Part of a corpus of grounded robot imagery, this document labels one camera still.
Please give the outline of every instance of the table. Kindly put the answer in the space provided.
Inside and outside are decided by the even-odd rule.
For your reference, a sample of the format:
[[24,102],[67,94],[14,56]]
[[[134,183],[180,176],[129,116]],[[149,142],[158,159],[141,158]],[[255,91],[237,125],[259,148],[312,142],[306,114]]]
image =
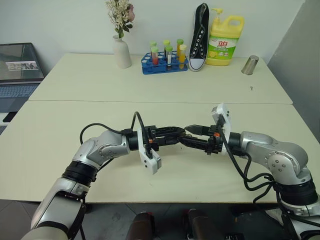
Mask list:
[[[93,101],[28,101],[0,136],[0,199],[41,201],[78,150],[79,133],[87,124],[104,123],[116,130],[128,128],[134,111],[145,125],[185,127],[213,124],[210,103],[136,103]],[[302,146],[308,167],[320,187],[317,169],[319,143],[289,104],[228,104],[232,131],[268,134]],[[84,139],[104,131],[89,128]],[[151,175],[137,151],[116,158],[99,172],[87,195],[91,203],[123,202],[251,202],[262,191],[249,192],[227,156],[206,155],[182,144],[158,152],[162,168]],[[245,160],[238,159],[241,167]],[[250,176],[266,169],[253,163]],[[271,191],[264,202],[275,202]]]
[[198,72],[143,75],[141,58],[132,56],[132,66],[120,69],[113,55],[67,53],[30,100],[292,104],[263,59],[253,75],[241,73],[246,58]]

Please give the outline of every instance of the white vase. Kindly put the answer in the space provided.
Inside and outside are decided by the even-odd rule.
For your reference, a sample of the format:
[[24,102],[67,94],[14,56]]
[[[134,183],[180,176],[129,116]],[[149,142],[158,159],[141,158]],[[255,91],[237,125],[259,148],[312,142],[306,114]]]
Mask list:
[[116,64],[121,69],[129,68],[132,65],[132,62],[127,43],[122,40],[122,37],[119,38],[118,35],[114,35],[113,39],[113,53]]

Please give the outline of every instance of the blue test tube rack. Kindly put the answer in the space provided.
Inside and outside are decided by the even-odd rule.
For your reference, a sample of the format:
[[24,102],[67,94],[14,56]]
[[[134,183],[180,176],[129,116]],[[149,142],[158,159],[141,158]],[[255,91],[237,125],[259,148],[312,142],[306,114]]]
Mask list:
[[172,52],[171,57],[171,69],[167,67],[167,61],[165,60],[164,52],[158,52],[159,63],[158,65],[154,65],[152,63],[151,52],[148,52],[146,55],[143,56],[141,59],[142,65],[142,73],[143,74],[163,74],[163,73],[174,73],[174,72],[182,72],[187,71],[188,67],[188,60],[187,58],[184,59],[184,63],[179,62],[179,58],[177,57],[177,52]]

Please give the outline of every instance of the gray floor tile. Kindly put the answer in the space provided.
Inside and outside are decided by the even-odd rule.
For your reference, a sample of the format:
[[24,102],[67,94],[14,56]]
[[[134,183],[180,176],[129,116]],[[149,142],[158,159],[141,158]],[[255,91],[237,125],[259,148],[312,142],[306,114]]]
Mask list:
[[125,204],[93,204],[92,212],[83,220],[86,239],[123,240],[135,214]]
[[13,202],[12,200],[0,199],[0,212],[12,202]]
[[135,214],[151,212],[154,216],[165,215],[171,203],[128,203],[126,204]]
[[37,203],[37,202],[20,202],[20,203],[23,205],[23,207],[27,211],[29,217],[32,219],[36,209],[39,206],[39,203]]
[[0,240],[19,240],[30,230],[30,217],[21,203],[14,201],[0,212]]
[[198,209],[205,212],[223,234],[243,233],[246,240],[286,238],[284,230],[261,212],[246,213],[236,218],[230,207],[231,204],[173,203],[163,218],[156,219],[158,235],[161,240],[184,239],[182,213],[187,209]]

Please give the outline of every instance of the metal cup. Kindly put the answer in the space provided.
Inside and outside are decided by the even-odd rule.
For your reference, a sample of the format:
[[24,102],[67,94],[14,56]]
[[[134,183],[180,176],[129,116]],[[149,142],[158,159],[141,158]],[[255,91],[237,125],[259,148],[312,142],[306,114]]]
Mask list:
[[252,75],[254,69],[259,61],[259,57],[256,55],[251,55],[249,59],[246,61],[244,67],[242,68],[241,72],[243,74]]

